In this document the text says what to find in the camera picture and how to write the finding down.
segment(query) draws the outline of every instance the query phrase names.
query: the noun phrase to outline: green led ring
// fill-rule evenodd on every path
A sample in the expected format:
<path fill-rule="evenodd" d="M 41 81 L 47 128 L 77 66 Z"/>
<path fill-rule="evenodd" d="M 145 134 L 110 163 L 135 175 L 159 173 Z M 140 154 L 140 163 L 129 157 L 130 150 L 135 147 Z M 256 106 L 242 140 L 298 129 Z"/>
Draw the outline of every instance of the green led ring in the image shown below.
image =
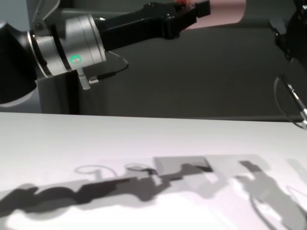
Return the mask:
<path fill-rule="evenodd" d="M 80 55 L 73 55 L 71 57 L 71 64 L 78 64 L 82 62 L 82 58 L 80 57 Z"/>

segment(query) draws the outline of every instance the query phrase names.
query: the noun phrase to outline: gray backdrop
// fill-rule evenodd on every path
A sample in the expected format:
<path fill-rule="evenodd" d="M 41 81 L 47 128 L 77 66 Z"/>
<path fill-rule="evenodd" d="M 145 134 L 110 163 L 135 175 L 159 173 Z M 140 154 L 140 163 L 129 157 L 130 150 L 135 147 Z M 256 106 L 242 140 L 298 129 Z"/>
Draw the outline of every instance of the gray backdrop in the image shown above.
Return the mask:
<path fill-rule="evenodd" d="M 28 0 L 30 16 L 35 1 Z M 74 7 L 131 12 L 147 2 L 75 0 Z M 24 0 L 4 0 L 0 6 L 3 18 L 17 28 L 28 28 Z M 294 11 L 291 0 L 248 0 L 246 15 L 239 24 L 184 31 L 177 40 L 153 39 L 118 49 L 115 52 L 129 61 L 130 68 L 93 86 L 91 91 L 80 90 L 81 114 L 282 118 L 273 99 L 274 79 L 280 73 L 290 73 L 291 81 L 306 101 L 303 86 L 307 79 L 299 66 L 292 68 L 286 62 L 267 25 L 270 18 L 289 18 Z M 118 60 L 109 56 L 106 65 L 86 72 L 96 74 L 97 69 L 103 72 L 120 66 Z M 39 88 L 44 113 L 69 113 L 63 76 L 41 81 Z M 288 112 L 297 115 L 283 89 L 281 93 Z M 37 105 L 37 94 L 31 101 Z M 34 112 L 30 105 L 22 106 Z"/>

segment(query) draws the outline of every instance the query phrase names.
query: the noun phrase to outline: white table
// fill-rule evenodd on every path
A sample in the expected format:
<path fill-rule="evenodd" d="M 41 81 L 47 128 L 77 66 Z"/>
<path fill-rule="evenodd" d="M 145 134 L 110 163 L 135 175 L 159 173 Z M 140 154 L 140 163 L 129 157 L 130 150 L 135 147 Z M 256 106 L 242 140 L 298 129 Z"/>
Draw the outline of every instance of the white table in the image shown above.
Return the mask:
<path fill-rule="evenodd" d="M 307 132 L 291 124 L 9 113 L 0 122 L 0 229 L 307 229 Z"/>

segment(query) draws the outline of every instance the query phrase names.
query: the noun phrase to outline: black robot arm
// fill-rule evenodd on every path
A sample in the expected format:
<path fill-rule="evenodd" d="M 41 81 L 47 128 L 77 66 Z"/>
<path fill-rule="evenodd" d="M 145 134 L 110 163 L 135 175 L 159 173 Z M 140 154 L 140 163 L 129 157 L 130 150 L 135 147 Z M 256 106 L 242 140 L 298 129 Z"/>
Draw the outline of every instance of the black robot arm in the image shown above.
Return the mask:
<path fill-rule="evenodd" d="M 106 51 L 151 38 L 174 39 L 197 18 L 210 14 L 210 2 L 195 5 L 148 3 L 143 9 L 120 17 L 95 20 Z"/>
<path fill-rule="evenodd" d="M 29 32 L 0 23 L 0 106 L 15 105 L 29 95 L 36 88 L 37 69 L 46 77 L 77 70 L 83 88 L 89 89 L 83 68 L 105 61 L 105 51 L 151 38 L 177 38 L 197 17 L 209 14 L 210 2 L 205 0 L 193 5 L 148 3 L 104 21 L 91 15 L 55 25 L 35 21 Z"/>

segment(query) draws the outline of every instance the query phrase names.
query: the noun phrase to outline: black cable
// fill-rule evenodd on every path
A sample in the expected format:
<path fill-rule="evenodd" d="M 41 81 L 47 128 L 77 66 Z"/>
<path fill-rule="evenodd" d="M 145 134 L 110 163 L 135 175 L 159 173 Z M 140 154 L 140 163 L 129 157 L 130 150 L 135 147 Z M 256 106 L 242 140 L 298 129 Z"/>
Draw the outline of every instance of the black cable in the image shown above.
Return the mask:
<path fill-rule="evenodd" d="M 115 76 L 116 74 L 118 74 L 118 73 L 120 73 L 120 72 L 122 72 L 122 71 L 125 71 L 125 70 L 127 70 L 127 69 L 129 68 L 129 62 L 128 62 L 125 58 L 123 58 L 123 57 L 121 57 L 120 55 L 118 55 L 118 54 L 116 54 L 116 53 L 113 53 L 113 52 L 111 52 L 111 51 L 108 51 L 108 53 L 110 53 L 110 54 L 112 54 L 112 55 L 118 57 L 119 59 L 121 59 L 121 60 L 124 62 L 125 66 L 124 66 L 123 68 L 119 69 L 119 70 L 116 70 L 116 71 L 112 71 L 112 72 L 100 74 L 100 75 L 97 76 L 96 79 L 93 79 L 93 81 L 94 81 L 94 80 L 100 81 L 100 80 L 105 79 L 105 78 L 113 77 L 113 76 Z"/>
<path fill-rule="evenodd" d="M 128 62 L 125 58 L 123 58 L 123 57 L 121 57 L 120 55 L 118 55 L 118 54 L 116 54 L 116 53 L 113 53 L 113 52 L 111 52 L 111 51 L 108 51 L 108 53 L 113 54 L 114 56 L 116 56 L 116 57 L 122 59 L 122 60 L 124 61 L 124 63 L 125 63 L 125 67 L 123 67 L 123 68 L 121 68 L 121 69 L 115 71 L 116 74 L 118 74 L 118 73 L 120 73 L 120 72 L 122 72 L 122 71 L 124 71 L 124 70 L 126 70 L 126 69 L 129 68 L 129 62 Z"/>
<path fill-rule="evenodd" d="M 278 98 L 278 94 L 277 94 L 277 87 L 278 87 L 278 83 L 280 81 L 280 77 L 276 78 L 275 82 L 274 82 L 274 97 L 275 97 L 275 102 L 278 106 L 278 109 L 280 110 L 280 112 L 287 118 L 287 120 L 291 123 L 293 123 L 295 126 L 304 129 L 301 125 L 297 124 L 296 122 L 294 122 L 289 115 L 284 111 L 284 109 L 281 106 L 280 100 Z"/>

